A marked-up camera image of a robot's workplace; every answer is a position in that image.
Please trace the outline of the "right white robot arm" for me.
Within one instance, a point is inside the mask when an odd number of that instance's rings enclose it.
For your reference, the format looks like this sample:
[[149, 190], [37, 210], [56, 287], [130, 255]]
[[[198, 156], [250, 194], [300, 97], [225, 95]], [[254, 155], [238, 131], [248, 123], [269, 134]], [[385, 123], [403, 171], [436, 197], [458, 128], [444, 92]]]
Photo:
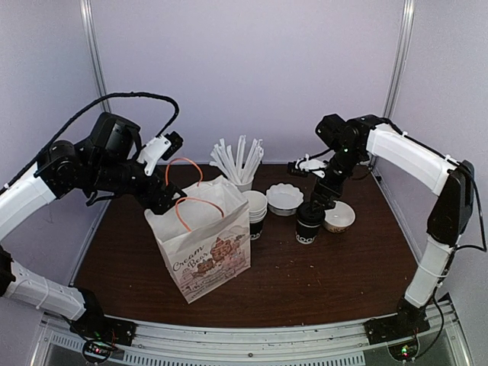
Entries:
[[418, 142], [389, 119], [372, 114], [343, 120], [326, 115], [316, 135], [334, 154], [316, 168], [316, 184], [310, 195], [313, 207], [330, 210], [342, 195], [342, 186], [354, 167], [378, 157], [423, 183], [436, 197], [427, 220], [426, 248], [419, 267], [399, 302], [399, 314], [391, 320], [396, 336], [409, 335], [419, 324], [419, 312], [432, 299], [458, 247], [473, 213], [474, 167], [457, 162]]

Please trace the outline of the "black cup lid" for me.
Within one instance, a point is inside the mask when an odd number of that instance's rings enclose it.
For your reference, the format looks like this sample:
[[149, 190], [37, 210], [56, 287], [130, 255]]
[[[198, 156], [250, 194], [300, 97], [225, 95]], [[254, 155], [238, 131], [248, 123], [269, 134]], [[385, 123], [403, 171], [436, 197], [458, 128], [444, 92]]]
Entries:
[[321, 224], [323, 224], [323, 221], [325, 219], [325, 215], [324, 216], [314, 216], [310, 212], [310, 202], [303, 202], [297, 208], [297, 211], [296, 211], [297, 220], [301, 220], [301, 221], [303, 221], [305, 223], [309, 223], [309, 224], [315, 224], [318, 222], [321, 222]]

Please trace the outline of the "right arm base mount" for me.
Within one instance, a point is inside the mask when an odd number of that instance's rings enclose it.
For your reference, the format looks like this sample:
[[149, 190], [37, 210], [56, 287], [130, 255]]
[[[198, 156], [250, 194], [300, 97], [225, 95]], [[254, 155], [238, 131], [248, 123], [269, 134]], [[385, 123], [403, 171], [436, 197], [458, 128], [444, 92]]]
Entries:
[[426, 319], [402, 323], [398, 315], [373, 318], [366, 321], [363, 326], [370, 345], [409, 338], [430, 330], [429, 321]]

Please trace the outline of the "single black paper cup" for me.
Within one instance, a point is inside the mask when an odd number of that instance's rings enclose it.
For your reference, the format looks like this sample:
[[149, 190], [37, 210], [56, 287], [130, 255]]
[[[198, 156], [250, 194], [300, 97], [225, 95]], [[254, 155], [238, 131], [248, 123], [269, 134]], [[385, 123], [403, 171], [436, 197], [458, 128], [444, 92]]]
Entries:
[[301, 220], [297, 220], [295, 238], [300, 244], [312, 244], [318, 236], [321, 227], [321, 222], [309, 224]]

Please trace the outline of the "stack of paper cups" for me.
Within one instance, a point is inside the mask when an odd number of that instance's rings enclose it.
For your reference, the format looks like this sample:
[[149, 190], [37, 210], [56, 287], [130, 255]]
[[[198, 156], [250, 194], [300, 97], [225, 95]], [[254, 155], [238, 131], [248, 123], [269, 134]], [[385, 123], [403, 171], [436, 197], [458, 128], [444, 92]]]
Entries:
[[249, 225], [251, 240], [260, 238], [268, 212], [268, 200], [259, 191], [245, 191], [242, 193], [249, 203]]

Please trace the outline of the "white paper bag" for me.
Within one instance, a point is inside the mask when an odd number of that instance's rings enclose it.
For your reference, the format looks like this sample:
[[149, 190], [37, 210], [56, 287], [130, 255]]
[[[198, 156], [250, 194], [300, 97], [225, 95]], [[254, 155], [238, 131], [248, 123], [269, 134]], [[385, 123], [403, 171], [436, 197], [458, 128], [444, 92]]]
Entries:
[[165, 266], [187, 303], [251, 267], [249, 202], [222, 175], [183, 189], [170, 210], [144, 212]]

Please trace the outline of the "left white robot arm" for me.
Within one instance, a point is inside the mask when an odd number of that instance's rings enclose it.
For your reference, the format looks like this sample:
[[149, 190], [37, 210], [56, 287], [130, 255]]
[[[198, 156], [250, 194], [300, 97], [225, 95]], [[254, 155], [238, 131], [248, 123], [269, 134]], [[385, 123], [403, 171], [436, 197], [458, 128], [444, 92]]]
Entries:
[[[160, 159], [170, 159], [182, 147], [176, 133], [159, 133], [148, 143], [140, 139], [134, 122], [104, 112], [92, 131], [78, 143], [49, 143], [21, 177], [1, 195], [1, 237], [5, 238], [40, 208], [79, 189], [88, 205], [135, 197], [145, 209], [164, 214], [184, 192], [158, 168]], [[1, 252], [1, 295], [36, 308], [58, 313], [79, 323], [94, 339], [110, 330], [96, 296], [76, 287], [57, 284], [28, 271], [11, 255]]]

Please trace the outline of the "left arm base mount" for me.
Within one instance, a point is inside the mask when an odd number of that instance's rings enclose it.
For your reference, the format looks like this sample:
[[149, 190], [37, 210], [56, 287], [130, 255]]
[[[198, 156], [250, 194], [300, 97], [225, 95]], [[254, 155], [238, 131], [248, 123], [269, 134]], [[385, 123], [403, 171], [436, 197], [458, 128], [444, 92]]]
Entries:
[[103, 341], [109, 345], [131, 346], [136, 323], [86, 310], [77, 320], [68, 320], [70, 330], [81, 337]]

